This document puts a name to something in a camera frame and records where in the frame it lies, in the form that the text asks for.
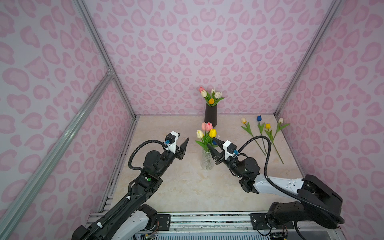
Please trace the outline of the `clear plastic cup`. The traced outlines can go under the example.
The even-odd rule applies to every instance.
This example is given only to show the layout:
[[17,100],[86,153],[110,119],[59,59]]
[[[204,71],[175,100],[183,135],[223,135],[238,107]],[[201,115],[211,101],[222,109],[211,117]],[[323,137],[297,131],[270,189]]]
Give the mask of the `clear plastic cup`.
[[209,151],[202,150],[201,167],[203,170],[209,171],[214,167],[214,160]]

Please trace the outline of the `dark grey vase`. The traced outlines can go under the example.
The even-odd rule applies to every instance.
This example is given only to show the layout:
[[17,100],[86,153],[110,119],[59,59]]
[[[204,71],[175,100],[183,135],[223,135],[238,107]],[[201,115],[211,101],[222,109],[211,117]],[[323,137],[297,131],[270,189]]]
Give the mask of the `dark grey vase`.
[[218,106],[206,105],[205,109],[205,123],[211,123],[213,128],[217,126],[218,121]]

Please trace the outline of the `blue tulip back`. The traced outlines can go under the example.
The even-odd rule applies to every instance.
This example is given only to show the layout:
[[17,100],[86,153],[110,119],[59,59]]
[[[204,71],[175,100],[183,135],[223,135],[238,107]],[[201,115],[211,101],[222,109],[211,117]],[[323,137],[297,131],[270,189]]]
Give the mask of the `blue tulip back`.
[[[258,122],[258,128],[259,128],[259,131],[260,131],[260,135],[262,136],[263,135],[263,131],[264,131],[264,127],[265,127],[265,123],[262,122],[262,116],[257,116],[257,122]],[[263,141],[264,152],[267,153],[267,149],[266,149],[266,146],[265,146],[264,139],[262,139],[262,141]]]

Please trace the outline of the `small yellow tulip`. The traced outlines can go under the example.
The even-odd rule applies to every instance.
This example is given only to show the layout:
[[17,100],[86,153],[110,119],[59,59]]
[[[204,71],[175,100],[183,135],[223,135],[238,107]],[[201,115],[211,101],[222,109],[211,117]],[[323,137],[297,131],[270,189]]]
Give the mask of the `small yellow tulip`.
[[283,159],[282,159],[282,157],[281,157],[281,155],[280,155],[280,153],[279,153],[279,151],[278,151],[278,149],[277,149],[277,147],[276,147],[276,145],[275,145],[275,143],[274,143],[274,140],[275,140],[277,134],[278,134],[283,128],[284,128],[284,127],[282,126],[282,123],[281,123],[281,122],[278,122],[278,125],[277,125],[277,128],[276,128],[275,131],[272,130],[272,125],[271,125],[271,124],[266,124],[266,126],[265,126],[265,132],[266,132],[267,136],[269,137],[270,142],[271,142],[272,146],[274,147],[276,153],[278,154],[278,157],[279,157],[279,159],[280,159],[280,161],[281,161],[282,164],[284,164],[284,161],[283,161]]

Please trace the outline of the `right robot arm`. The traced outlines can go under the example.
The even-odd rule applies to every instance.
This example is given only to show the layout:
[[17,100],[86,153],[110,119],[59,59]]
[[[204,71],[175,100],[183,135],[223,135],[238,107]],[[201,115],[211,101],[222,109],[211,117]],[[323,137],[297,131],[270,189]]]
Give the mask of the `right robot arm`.
[[216,165],[225,164],[233,176],[239,178],[239,184],[246,193],[271,194],[293,199],[289,203],[271,204],[265,219],[271,227],[288,222],[312,221],[334,230],[345,223],[341,216],[343,199],[324,182],[314,175],[304,178],[285,179],[271,177],[267,173],[271,150],[267,150],[264,168],[257,161],[243,153],[251,142],[264,139],[269,147],[269,138],[256,136],[249,139],[240,148],[230,141],[214,138],[217,148],[208,145]]

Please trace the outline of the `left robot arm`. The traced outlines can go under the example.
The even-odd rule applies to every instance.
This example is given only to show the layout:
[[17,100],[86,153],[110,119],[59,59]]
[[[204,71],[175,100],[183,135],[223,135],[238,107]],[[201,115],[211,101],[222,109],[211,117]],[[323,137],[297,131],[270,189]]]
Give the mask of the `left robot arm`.
[[[73,233],[73,240],[129,240],[140,231],[155,233],[160,224],[157,211],[145,202],[153,196],[162,184],[162,175],[175,159],[182,160],[186,154],[188,140],[177,145],[179,135],[172,132],[164,142],[148,140],[141,143],[129,158],[129,168],[140,174],[129,183],[128,192],[106,214],[89,225],[79,226]],[[153,150],[147,153],[143,167],[132,166],[137,152],[148,144],[159,144],[163,152]]]

